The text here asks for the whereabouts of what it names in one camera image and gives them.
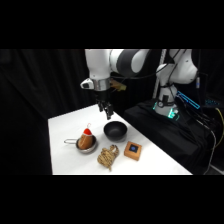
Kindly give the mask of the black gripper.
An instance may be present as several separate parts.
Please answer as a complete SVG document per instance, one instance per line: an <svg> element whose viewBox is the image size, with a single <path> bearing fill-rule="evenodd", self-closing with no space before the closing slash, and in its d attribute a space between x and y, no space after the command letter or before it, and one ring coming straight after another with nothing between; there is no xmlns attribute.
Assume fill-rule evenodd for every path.
<svg viewBox="0 0 224 224"><path fill-rule="evenodd" d="M98 103L99 106L99 111L102 112L103 110L105 110L107 119L110 120L111 116L113 115L113 105L109 102L110 92L108 90L96 91L95 96L96 96L96 102Z"/></svg>

